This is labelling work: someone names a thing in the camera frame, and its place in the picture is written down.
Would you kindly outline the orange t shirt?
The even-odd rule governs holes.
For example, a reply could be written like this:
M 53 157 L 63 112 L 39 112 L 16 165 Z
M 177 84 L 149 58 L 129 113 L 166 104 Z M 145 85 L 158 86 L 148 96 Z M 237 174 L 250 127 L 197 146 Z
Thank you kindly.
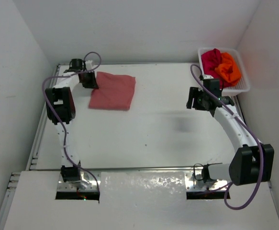
M 215 70 L 227 81 L 227 84 L 223 83 L 224 88 L 236 86 L 242 78 L 234 58 L 227 52 L 221 53 L 221 64 Z

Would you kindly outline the magenta crumpled t shirt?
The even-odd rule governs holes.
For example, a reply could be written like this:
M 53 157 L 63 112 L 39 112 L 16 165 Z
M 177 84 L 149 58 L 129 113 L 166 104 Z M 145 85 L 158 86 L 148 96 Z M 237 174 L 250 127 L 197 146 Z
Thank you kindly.
M 201 55 L 203 71 L 206 75 L 211 75 L 213 78 L 222 80 L 225 84 L 227 81 L 223 79 L 217 72 L 216 68 L 221 64 L 221 52 L 214 48 Z

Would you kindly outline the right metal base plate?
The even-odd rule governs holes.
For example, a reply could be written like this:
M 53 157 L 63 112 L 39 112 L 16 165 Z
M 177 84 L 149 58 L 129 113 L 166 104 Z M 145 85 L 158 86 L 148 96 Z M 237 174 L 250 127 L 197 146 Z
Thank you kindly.
M 212 190 L 224 191 L 227 188 L 227 180 L 215 180 L 204 182 L 199 180 L 201 174 L 198 172 L 186 172 L 184 173 L 185 188 L 187 192 L 208 192 Z

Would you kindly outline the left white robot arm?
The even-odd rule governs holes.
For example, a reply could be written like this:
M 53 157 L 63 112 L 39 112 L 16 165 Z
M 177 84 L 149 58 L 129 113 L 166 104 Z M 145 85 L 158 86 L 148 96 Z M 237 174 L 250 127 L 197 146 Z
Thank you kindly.
M 61 148 L 61 177 L 63 182 L 77 189 L 89 187 L 89 177 L 96 177 L 81 166 L 79 155 L 71 136 L 71 127 L 76 116 L 72 96 L 74 88 L 81 84 L 86 89 L 98 89 L 94 68 L 85 60 L 75 58 L 62 76 L 46 78 L 42 91 L 48 119 L 54 124 Z

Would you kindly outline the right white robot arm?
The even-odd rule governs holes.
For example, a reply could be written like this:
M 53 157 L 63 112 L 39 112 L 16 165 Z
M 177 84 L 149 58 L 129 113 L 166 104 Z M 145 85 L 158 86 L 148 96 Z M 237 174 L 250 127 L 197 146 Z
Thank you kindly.
M 222 96 L 219 80 L 204 79 L 203 86 L 203 89 L 190 87 L 186 107 L 210 112 L 224 129 L 235 150 L 230 163 L 204 165 L 201 173 L 203 181 L 219 179 L 234 185 L 255 184 L 260 174 L 262 182 L 269 181 L 274 159 L 273 147 L 255 140 L 245 128 L 231 97 Z

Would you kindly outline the white plastic basket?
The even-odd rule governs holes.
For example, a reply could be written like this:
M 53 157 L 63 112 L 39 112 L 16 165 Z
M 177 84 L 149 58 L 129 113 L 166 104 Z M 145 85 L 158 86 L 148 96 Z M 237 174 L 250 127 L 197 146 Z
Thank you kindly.
M 250 81 L 237 50 L 199 48 L 198 57 L 202 73 L 220 80 L 223 95 L 236 96 L 250 90 Z

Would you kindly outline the white foam front board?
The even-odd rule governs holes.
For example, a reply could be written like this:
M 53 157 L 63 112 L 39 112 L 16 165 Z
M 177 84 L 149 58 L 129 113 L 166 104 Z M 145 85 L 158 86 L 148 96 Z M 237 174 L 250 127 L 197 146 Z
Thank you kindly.
M 59 173 L 21 173 L 7 230 L 279 230 L 267 184 L 231 210 L 221 199 L 188 200 L 182 173 L 104 172 L 99 200 L 57 200 Z

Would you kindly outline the salmon pink t shirt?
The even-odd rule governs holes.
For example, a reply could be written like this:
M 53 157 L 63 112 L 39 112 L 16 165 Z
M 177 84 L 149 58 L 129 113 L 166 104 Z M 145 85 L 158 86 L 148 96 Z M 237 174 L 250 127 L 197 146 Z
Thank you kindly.
M 89 109 L 128 111 L 135 92 L 136 79 L 129 75 L 97 72 L 98 89 L 91 93 Z

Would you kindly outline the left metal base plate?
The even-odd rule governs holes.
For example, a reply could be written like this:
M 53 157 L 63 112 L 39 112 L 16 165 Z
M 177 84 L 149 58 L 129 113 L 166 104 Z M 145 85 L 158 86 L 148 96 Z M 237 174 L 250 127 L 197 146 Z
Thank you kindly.
M 94 177 L 88 172 L 80 172 L 80 180 L 75 182 L 64 182 L 62 175 L 59 175 L 57 183 L 57 192 L 98 192 L 98 185 L 101 181 L 101 171 L 92 170 L 91 173 Z

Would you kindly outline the metal base plate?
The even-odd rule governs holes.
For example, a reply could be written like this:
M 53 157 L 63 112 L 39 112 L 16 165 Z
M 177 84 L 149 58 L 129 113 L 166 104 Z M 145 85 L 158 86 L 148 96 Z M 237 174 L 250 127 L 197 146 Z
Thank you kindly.
M 92 170 L 91 173 L 94 177 L 88 172 L 80 172 L 80 180 L 75 182 L 64 182 L 62 175 L 59 175 L 57 183 L 57 192 L 98 192 L 98 185 L 101 181 L 101 171 Z
M 201 174 L 198 172 L 186 172 L 184 173 L 185 188 L 187 192 L 208 192 L 212 190 L 224 191 L 227 188 L 227 180 L 215 180 L 204 182 L 199 180 Z

